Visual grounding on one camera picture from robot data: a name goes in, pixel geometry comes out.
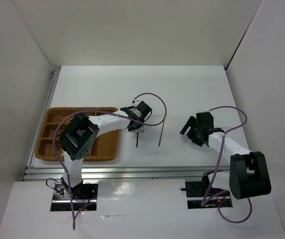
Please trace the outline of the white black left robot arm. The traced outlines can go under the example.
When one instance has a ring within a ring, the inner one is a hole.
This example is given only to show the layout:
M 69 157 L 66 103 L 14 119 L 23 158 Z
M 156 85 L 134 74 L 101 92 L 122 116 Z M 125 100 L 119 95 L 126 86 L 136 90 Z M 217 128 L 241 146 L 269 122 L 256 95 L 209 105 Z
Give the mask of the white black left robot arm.
M 82 165 L 90 154 L 96 138 L 120 129 L 129 132 L 143 132 L 143 122 L 151 115 L 152 109 L 144 101 L 123 107 L 114 113 L 98 113 L 87 116 L 83 112 L 76 114 L 59 136 L 64 153 L 64 170 L 61 182 L 64 193 L 71 199 L 82 193 Z

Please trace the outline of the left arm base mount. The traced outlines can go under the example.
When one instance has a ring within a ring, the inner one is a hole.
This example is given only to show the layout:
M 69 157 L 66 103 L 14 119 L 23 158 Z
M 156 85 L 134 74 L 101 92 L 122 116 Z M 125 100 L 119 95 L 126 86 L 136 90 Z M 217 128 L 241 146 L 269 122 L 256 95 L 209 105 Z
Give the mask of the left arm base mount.
M 48 178 L 45 185 L 53 190 L 51 208 L 52 212 L 71 211 L 70 197 L 68 191 L 56 179 Z M 97 183 L 85 183 L 80 190 L 73 194 L 73 208 L 75 211 L 97 210 Z

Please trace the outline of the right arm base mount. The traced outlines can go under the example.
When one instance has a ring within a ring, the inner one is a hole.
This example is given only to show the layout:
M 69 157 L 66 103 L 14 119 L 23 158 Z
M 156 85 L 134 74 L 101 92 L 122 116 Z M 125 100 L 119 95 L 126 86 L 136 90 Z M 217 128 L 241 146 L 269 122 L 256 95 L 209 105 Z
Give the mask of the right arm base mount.
M 204 206 L 201 206 L 208 186 L 209 179 L 207 173 L 204 173 L 200 181 L 185 181 L 185 186 L 180 190 L 186 194 L 188 209 L 213 209 L 218 208 L 220 203 L 222 208 L 233 207 L 230 193 L 223 193 L 214 197 Z

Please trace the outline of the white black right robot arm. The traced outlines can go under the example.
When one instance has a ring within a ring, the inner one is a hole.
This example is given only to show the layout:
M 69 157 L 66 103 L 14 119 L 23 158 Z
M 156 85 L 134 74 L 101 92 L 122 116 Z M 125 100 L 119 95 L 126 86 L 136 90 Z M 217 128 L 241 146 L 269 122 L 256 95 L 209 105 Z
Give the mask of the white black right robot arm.
M 238 200 L 271 193 L 264 154 L 250 151 L 229 138 L 223 129 L 214 126 L 210 112 L 190 116 L 180 134 L 187 135 L 198 146 L 206 145 L 216 150 L 219 153 L 217 162 L 225 159 L 229 164 L 228 172 L 204 173 L 200 189 L 205 199 L 217 189 L 229 191 Z

